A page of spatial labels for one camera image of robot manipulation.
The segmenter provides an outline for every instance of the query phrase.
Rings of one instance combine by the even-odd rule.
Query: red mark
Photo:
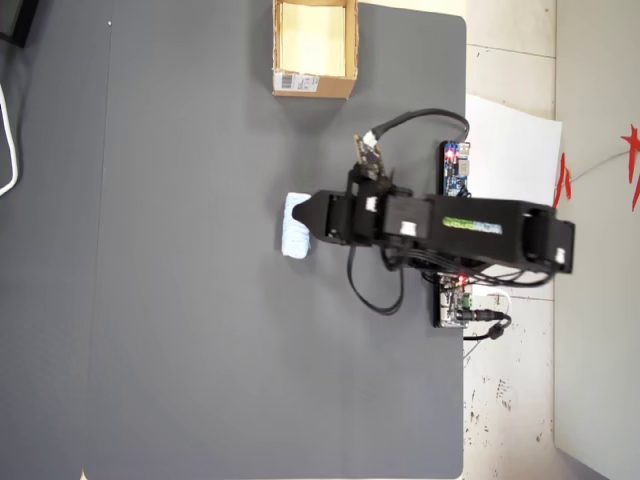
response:
[[[633,174],[636,169],[636,154],[640,152],[640,139],[638,138],[638,129],[631,125],[631,136],[622,137],[629,145],[631,150],[629,151],[629,183],[633,182]],[[636,211],[636,205],[638,204],[638,198],[640,198],[640,179],[636,185],[636,193],[633,195],[633,203],[631,204],[631,210]]]
[[[567,168],[567,175],[564,181],[564,188],[567,189],[567,199],[571,200],[571,170]]]
[[[633,182],[633,173],[636,169],[636,154],[640,151],[640,140],[638,139],[638,129],[631,125],[631,136],[622,137],[629,145],[631,150],[629,151],[629,183]]]
[[[560,203],[560,194],[562,193],[562,186],[564,185],[564,174],[567,169],[566,160],[564,153],[562,154],[562,159],[560,160],[560,178],[558,179],[558,185],[556,186],[556,198],[553,200],[553,208],[558,208],[558,204]],[[567,196],[571,195],[571,187],[567,189]]]

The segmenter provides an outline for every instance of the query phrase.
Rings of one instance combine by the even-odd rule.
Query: open cardboard box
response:
[[[273,0],[273,94],[349,98],[358,77],[358,0]]]

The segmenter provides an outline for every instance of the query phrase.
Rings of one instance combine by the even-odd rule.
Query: gray mat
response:
[[[111,3],[41,0],[0,42],[22,178],[0,198],[0,478],[80,478]],[[11,178],[0,133],[0,184]]]
[[[407,109],[464,112],[461,19],[361,5],[352,99],[271,95],[271,2],[116,2],[85,470],[91,480],[455,477],[461,332],[350,291],[347,252],[282,257],[288,191],[340,189],[352,137]],[[385,138],[435,188],[442,120]],[[378,253],[357,283],[398,291]]]

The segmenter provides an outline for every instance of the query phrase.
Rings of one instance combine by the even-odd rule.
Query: blue circuit board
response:
[[[469,143],[449,142],[444,146],[443,194],[468,196]]]
[[[469,150],[471,144],[447,142],[442,154],[442,184],[440,193],[449,197],[470,197],[469,182]],[[465,328],[466,321],[457,319],[456,312],[468,308],[471,299],[471,288],[467,278],[456,272],[441,274],[434,284],[436,298],[436,326],[445,328]]]

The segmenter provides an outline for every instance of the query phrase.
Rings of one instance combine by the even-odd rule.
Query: barcode label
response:
[[[277,73],[274,81],[274,89],[287,92],[309,92],[318,90],[320,77],[315,75],[295,75]]]

